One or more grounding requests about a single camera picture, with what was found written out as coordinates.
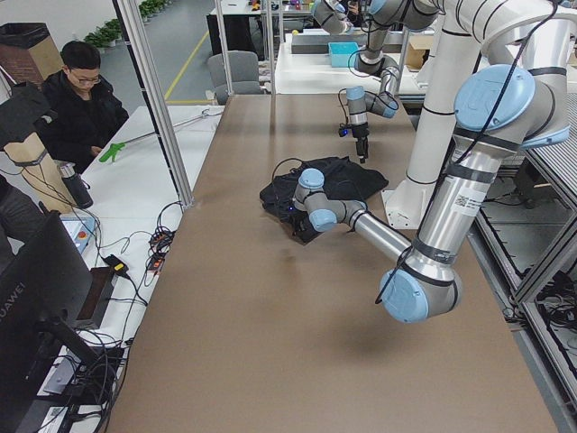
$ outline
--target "man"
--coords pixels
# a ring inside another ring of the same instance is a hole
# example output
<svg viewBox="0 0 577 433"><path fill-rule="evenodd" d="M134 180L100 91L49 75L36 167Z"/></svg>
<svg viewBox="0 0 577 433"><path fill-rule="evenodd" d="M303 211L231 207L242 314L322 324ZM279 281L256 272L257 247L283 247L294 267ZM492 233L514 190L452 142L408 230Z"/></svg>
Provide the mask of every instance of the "man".
<svg viewBox="0 0 577 433"><path fill-rule="evenodd" d="M14 258L8 237L26 243L43 221L32 200L0 175L0 273Z"/></svg>
<svg viewBox="0 0 577 433"><path fill-rule="evenodd" d="M353 27L362 27L362 14L360 11L360 0L341 0L339 2L346 10L346 17L353 24Z"/></svg>
<svg viewBox="0 0 577 433"><path fill-rule="evenodd" d="M83 172L128 119L112 85L100 76L100 54L92 45L72 41L61 52L62 70L46 78L42 93L58 118L38 131L55 160Z"/></svg>

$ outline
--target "blue box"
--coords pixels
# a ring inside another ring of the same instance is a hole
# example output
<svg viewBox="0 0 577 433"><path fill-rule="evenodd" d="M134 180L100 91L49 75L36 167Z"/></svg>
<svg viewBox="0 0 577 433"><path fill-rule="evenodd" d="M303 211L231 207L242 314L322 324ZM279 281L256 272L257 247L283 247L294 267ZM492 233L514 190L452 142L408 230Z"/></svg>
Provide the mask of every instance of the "blue box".
<svg viewBox="0 0 577 433"><path fill-rule="evenodd" d="M357 42L328 42L328 55L331 57L333 68L348 68L351 59L351 68L354 68L355 57L351 54L359 50Z"/></svg>

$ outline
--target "glasses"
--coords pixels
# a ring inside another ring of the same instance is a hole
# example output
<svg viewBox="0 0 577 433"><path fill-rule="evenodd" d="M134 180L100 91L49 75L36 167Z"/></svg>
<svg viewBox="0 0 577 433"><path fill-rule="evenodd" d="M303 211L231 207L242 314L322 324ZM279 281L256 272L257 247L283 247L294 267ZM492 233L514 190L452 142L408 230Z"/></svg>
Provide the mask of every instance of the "glasses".
<svg viewBox="0 0 577 433"><path fill-rule="evenodd" d="M74 69L69 69L69 71L70 75L74 77L77 80L77 82L80 83L82 86L86 86L88 84L98 84L100 82L100 76L96 78L78 78L74 73Z"/></svg>

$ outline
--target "office chair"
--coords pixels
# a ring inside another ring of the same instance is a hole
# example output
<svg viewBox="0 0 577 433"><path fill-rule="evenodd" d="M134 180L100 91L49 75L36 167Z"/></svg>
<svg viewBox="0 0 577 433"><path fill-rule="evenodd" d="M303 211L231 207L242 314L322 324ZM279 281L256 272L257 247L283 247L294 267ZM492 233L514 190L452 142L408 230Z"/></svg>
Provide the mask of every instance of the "office chair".
<svg viewBox="0 0 577 433"><path fill-rule="evenodd" d="M228 51L231 63L231 74L234 93L239 95L259 95L263 90L259 84L259 58L251 51ZM216 54L208 59L208 71L215 87L216 101L219 105L226 104L228 88L224 74L222 54Z"/></svg>

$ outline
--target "monitor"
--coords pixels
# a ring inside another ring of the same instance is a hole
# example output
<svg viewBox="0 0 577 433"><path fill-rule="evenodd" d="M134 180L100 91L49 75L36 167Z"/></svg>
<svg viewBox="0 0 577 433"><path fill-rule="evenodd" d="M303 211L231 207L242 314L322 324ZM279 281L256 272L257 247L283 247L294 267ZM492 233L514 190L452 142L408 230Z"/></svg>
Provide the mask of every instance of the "monitor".
<svg viewBox="0 0 577 433"><path fill-rule="evenodd" d="M91 283L55 212L0 275L0 431L18 429L63 344L97 359L73 330Z"/></svg>

